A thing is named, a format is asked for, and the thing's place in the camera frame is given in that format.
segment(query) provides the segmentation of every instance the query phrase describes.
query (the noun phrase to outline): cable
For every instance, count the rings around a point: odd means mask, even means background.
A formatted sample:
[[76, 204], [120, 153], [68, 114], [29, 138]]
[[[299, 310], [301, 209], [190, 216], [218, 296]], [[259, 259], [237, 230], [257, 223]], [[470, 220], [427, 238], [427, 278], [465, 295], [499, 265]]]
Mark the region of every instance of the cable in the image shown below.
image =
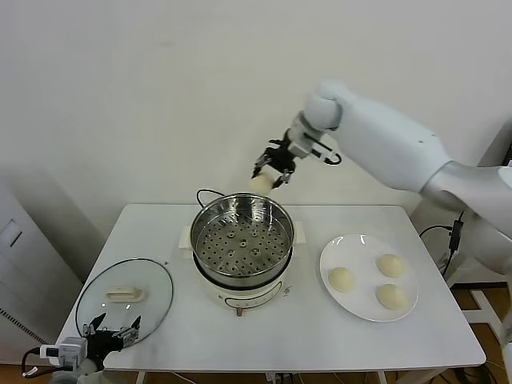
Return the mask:
[[498, 384], [496, 377], [485, 364], [470, 369], [471, 374], [466, 372], [466, 368], [453, 368], [458, 382], [461, 384]]
[[341, 380], [341, 379], [339, 378], [339, 376], [338, 376], [336, 373], [334, 373], [334, 372], [333, 372], [333, 375], [336, 377], [336, 379], [337, 379], [341, 384], [345, 384], [345, 382], [344, 382], [343, 380]]
[[70, 368], [65, 368], [64, 366], [58, 366], [56, 368], [51, 368], [49, 370], [42, 370], [40, 372], [37, 372], [38, 368], [35, 367], [32, 370], [35, 370], [32, 374], [26, 371], [26, 358], [28, 358], [29, 354], [35, 354], [36, 356], [39, 356], [39, 348], [33, 348], [31, 350], [28, 350], [25, 352], [22, 358], [22, 376], [24, 378], [40, 378], [41, 376], [45, 374], [52, 374], [53, 372], [58, 372], [60, 370], [71, 370]]
[[493, 379], [494, 381], [494, 384], [498, 384], [498, 380], [496, 380], [496, 377], [493, 375], [493, 373], [490, 371], [489, 367], [486, 366], [485, 364], [483, 364], [481, 366], [485, 372], [487, 372], [489, 374], [489, 376]]
[[425, 228], [424, 230], [422, 230], [422, 232], [419, 234], [419, 237], [423, 236], [429, 230], [433, 230], [435, 228], [443, 228], [445, 230], [452, 230], [453, 229], [451, 226], [429, 226], [428, 228]]
[[496, 363], [496, 362], [492, 362], [492, 361], [490, 361], [490, 360], [487, 360], [487, 363], [488, 363], [488, 364], [492, 364], [493, 366], [496, 366], [496, 367], [498, 367], [498, 368], [501, 368], [502, 370], [506, 370], [506, 368], [505, 368], [504, 366], [502, 366], [501, 364], [498, 364], [498, 363]]
[[224, 194], [221, 194], [220, 192], [217, 192], [216, 190], [211, 190], [211, 189], [208, 189], [208, 188], [201, 188], [195, 194], [195, 199], [198, 201], [198, 203], [201, 206], [201, 208], [205, 207], [205, 205], [202, 203], [201, 199], [199, 198], [199, 195], [201, 194], [201, 192], [210, 192], [212, 194], [218, 194], [219, 196], [225, 196]]
[[454, 256], [454, 254], [455, 254], [455, 251], [450, 250], [450, 256], [448, 257], [448, 261], [446, 262], [445, 269], [443, 270], [443, 272], [441, 274], [442, 276], [444, 276], [446, 271], [448, 270], [448, 267], [450, 266], [450, 263], [451, 263], [451, 258]]
[[447, 378], [445, 378], [442, 374], [439, 374], [439, 376], [441, 376], [441, 378], [447, 383], [447, 384], [452, 384], [450, 380], [448, 380]]
[[181, 380], [185, 380], [186, 382], [189, 382], [190, 384], [197, 384], [194, 380], [190, 380], [189, 378], [186, 378], [185, 376], [181, 376], [180, 374], [177, 374], [176, 372], [171, 372], [173, 375], [178, 376]]

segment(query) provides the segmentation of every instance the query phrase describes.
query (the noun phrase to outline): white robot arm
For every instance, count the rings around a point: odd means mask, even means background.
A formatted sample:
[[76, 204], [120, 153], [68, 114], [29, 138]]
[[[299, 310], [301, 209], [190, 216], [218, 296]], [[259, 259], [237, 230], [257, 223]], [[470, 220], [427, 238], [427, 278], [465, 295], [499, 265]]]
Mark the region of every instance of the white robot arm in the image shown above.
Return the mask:
[[[272, 141], [278, 147], [267, 148], [257, 160], [253, 178], [270, 166], [282, 174], [271, 187], [288, 183], [295, 157], [320, 157], [314, 147], [324, 134], [386, 186], [420, 193], [451, 210], [471, 209], [474, 214], [462, 232], [466, 252], [491, 270], [512, 276], [512, 168], [460, 164], [421, 124], [352, 93], [341, 82], [327, 80], [308, 96], [284, 138]], [[504, 335], [510, 369], [512, 327]]]

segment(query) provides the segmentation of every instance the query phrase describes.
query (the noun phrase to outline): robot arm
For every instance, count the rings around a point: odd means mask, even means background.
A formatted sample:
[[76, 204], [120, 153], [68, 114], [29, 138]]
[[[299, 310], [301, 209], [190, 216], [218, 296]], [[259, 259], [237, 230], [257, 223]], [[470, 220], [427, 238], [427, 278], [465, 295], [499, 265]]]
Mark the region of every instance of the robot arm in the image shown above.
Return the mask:
[[[512, 168], [479, 168], [455, 162], [432, 131], [391, 108], [352, 93], [343, 83], [324, 81], [308, 96], [279, 148], [265, 162], [315, 154], [327, 133], [340, 150], [377, 180], [396, 190], [420, 193], [452, 210], [471, 208], [512, 238]], [[274, 187], [290, 180], [291, 170]]]

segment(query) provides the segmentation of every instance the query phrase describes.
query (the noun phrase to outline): lid handle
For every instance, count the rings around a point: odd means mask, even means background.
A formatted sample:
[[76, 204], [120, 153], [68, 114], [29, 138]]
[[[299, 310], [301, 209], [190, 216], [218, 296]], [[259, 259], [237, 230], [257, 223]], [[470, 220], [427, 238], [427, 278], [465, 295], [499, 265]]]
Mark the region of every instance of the lid handle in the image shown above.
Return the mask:
[[111, 286], [105, 296], [109, 302], [140, 302], [146, 295], [134, 286]]

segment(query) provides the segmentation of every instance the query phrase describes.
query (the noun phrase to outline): metal rim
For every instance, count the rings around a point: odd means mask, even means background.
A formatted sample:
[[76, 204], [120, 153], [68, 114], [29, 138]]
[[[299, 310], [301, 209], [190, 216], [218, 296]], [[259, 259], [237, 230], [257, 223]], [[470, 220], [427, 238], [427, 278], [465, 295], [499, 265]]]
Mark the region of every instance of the metal rim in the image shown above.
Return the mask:
[[194, 264], [197, 267], [197, 269], [199, 270], [199, 273], [206, 280], [208, 280], [212, 284], [214, 284], [216, 286], [219, 286], [219, 287], [221, 287], [221, 288], [223, 288], [225, 290], [240, 290], [240, 291], [242, 291], [242, 290], [257, 290], [258, 288], [262, 288], [262, 287], [264, 287], [264, 286], [266, 286], [268, 284], [271, 284], [272, 282], [274, 282], [275, 280], [280, 278], [282, 276], [282, 274], [285, 272], [286, 268], [288, 268], [288, 266], [291, 263], [291, 258], [292, 258], [293, 250], [294, 250], [293, 247], [290, 248], [290, 252], [288, 253], [288, 257], [286, 258], [286, 264], [279, 271], [279, 273], [277, 275], [273, 276], [270, 280], [267, 280], [266, 282], [260, 282], [259, 284], [255, 284], [253, 286], [228, 286], [227, 284], [224, 284], [223, 282], [218, 282], [218, 281], [214, 280], [214, 278], [212, 278], [211, 276], [209, 276], [208, 274], [206, 274], [202, 270], [202, 266], [199, 264], [198, 257], [196, 256], [195, 252], [192, 253], [192, 256], [193, 256]]
[[[74, 311], [74, 325], [76, 326], [77, 328], [77, 331], [78, 331], [78, 334], [80, 335], [80, 337], [83, 337], [82, 335], [82, 330], [80, 329], [80, 326], [78, 326], [78, 307], [80, 306], [80, 302], [82, 301], [83, 299], [83, 295], [87, 292], [87, 290], [89, 289], [89, 287], [91, 286], [91, 284], [93, 282], [95, 282], [101, 275], [103, 275], [105, 272], [107, 272], [108, 270], [111, 270], [112, 268], [114, 268], [115, 266], [118, 266], [119, 264], [123, 264], [124, 262], [133, 262], [133, 261], [137, 261], [137, 260], [143, 260], [143, 261], [146, 261], [146, 262], [153, 262], [154, 264], [156, 264], [157, 266], [160, 266], [161, 268], [164, 269], [164, 271], [167, 273], [167, 276], [169, 276], [169, 281], [170, 281], [170, 287], [172, 289], [172, 293], [171, 293], [171, 296], [170, 296], [170, 302], [169, 302], [169, 306], [167, 307], [167, 310], [166, 312], [163, 314], [162, 316], [162, 320], [160, 320], [160, 322], [157, 324], [157, 326], [154, 328], [153, 332], [155, 332], [159, 327], [160, 325], [163, 323], [164, 319], [167, 317], [167, 314], [169, 313], [169, 310], [170, 310], [170, 306], [172, 306], [173, 304], [173, 300], [174, 300], [174, 282], [173, 282], [173, 278], [172, 276], [170, 275], [170, 272], [167, 270], [167, 268], [164, 267], [163, 264], [161, 264], [160, 262], [157, 262], [155, 260], [151, 260], [150, 258], [128, 258], [126, 260], [121, 260], [120, 262], [116, 262], [115, 264], [112, 264], [111, 266], [109, 266], [108, 268], [106, 268], [105, 270], [103, 270], [98, 276], [96, 276], [95, 278], [93, 278], [93, 280], [87, 284], [87, 286], [84, 288], [84, 291], [82, 292], [82, 294], [80, 295], [80, 298], [78, 299], [78, 303], [77, 303], [77, 306], [76, 306], [76, 309]], [[139, 338], [137, 339], [137, 341], [132, 344], [132, 346], [136, 345], [137, 343], [141, 342], [142, 340], [145, 340], [148, 336], [150, 336], [153, 332], [150, 332], [148, 333], [146, 336], [144, 336], [143, 338]]]
[[[215, 206], [216, 204], [219, 204], [221, 201], [223, 200], [227, 200], [227, 199], [230, 199], [230, 198], [257, 198], [257, 199], [262, 199], [264, 201], [268, 201], [270, 202], [271, 204], [273, 204], [274, 206], [276, 206], [277, 208], [280, 209], [280, 211], [284, 214], [284, 216], [286, 217], [286, 220], [290, 223], [290, 249], [287, 253], [287, 255], [290, 255], [291, 254], [291, 249], [293, 248], [293, 243], [294, 243], [294, 237], [295, 237], [295, 228], [294, 228], [294, 222], [290, 216], [290, 214], [284, 209], [284, 207], [279, 204], [278, 202], [276, 202], [275, 200], [271, 199], [271, 198], [268, 198], [267, 196], [261, 196], [261, 195], [258, 195], [258, 194], [251, 194], [251, 193], [247, 193], [247, 192], [240, 192], [240, 193], [236, 193], [236, 194], [227, 194], [225, 196], [221, 196], [221, 197], [218, 197], [214, 200], [212, 200], [211, 202], [209, 202], [208, 204], [206, 204], [195, 216], [194, 220], [192, 221], [192, 225], [190, 226], [190, 244], [192, 246], [192, 251], [194, 252], [194, 256], [197, 256], [196, 255], [196, 252], [197, 252], [197, 247], [196, 247], [196, 244], [194, 244], [194, 240], [192, 239], [192, 233], [194, 232], [194, 228], [197, 224], [197, 221], [201, 218], [201, 216], [203, 216], [203, 214], [205, 212], [208, 211], [208, 209], [210, 209], [212, 206]], [[282, 267], [283, 264], [285, 263], [288, 263], [289, 262], [289, 259], [290, 257], [285, 257], [283, 258], [280, 262], [274, 264], [273, 268], [276, 268], [278, 269], [279, 267]], [[220, 274], [220, 275], [223, 275], [227, 278], [233, 278], [233, 279], [244, 279], [244, 278], [250, 278], [250, 277], [253, 277], [253, 276], [259, 276], [261, 274], [265, 274], [268, 272], [268, 270], [262, 270], [262, 271], [259, 271], [259, 272], [256, 272], [256, 273], [252, 273], [250, 276], [246, 276], [246, 275], [243, 275], [243, 276], [235, 276], [235, 275], [232, 275], [232, 274], [229, 274], [229, 273], [226, 273], [224, 271], [220, 271], [220, 270], [217, 270], [215, 268], [213, 268], [212, 266], [209, 266], [208, 264], [204, 263], [204, 262], [199, 262], [199, 264], [201, 264], [201, 266], [204, 266], [205, 268], [207, 268], [209, 271], [211, 271], [213, 274]]]

